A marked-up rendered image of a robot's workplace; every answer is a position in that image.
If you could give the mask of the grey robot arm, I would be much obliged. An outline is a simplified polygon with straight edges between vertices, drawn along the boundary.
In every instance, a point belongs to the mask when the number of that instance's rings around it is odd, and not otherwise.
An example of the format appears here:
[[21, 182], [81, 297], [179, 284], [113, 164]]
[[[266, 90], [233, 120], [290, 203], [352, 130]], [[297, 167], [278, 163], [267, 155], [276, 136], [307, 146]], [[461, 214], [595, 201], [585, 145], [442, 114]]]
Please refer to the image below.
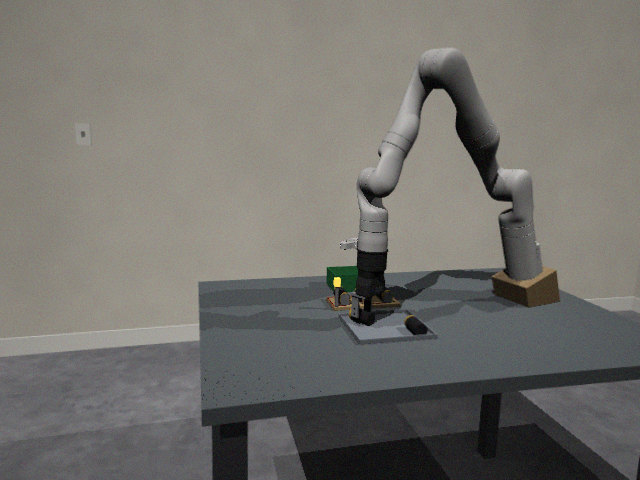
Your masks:
[[512, 202], [512, 208], [498, 218], [507, 276], [513, 280], [537, 277], [543, 268], [535, 238], [531, 176], [526, 170], [503, 169], [495, 159], [499, 131], [466, 58], [456, 48], [431, 49], [419, 58], [399, 111], [379, 147], [378, 166], [365, 168], [358, 176], [359, 229], [388, 230], [388, 211], [382, 198], [397, 186], [404, 160], [418, 136], [422, 106], [433, 89], [444, 89], [451, 97], [457, 111], [456, 132], [489, 195], [497, 201]]

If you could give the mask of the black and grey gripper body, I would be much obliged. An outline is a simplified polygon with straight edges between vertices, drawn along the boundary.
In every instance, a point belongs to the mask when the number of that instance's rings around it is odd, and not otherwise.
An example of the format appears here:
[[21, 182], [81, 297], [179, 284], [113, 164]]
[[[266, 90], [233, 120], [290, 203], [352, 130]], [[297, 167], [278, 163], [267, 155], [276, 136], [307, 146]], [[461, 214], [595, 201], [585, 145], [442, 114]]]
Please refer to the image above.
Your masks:
[[384, 271], [387, 266], [388, 231], [366, 232], [340, 242], [340, 249], [357, 248], [358, 278], [356, 294], [372, 297], [385, 292]]

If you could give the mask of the green open-top box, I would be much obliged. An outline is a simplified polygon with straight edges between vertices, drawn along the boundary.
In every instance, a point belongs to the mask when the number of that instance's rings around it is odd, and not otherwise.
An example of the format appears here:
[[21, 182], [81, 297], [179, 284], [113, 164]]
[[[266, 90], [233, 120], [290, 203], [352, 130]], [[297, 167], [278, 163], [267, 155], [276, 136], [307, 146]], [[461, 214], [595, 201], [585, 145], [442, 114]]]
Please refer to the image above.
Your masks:
[[[349, 275], [348, 275], [349, 274]], [[340, 278], [340, 287], [347, 293], [355, 291], [358, 278], [357, 266], [327, 267], [326, 285], [334, 292], [334, 278]]]

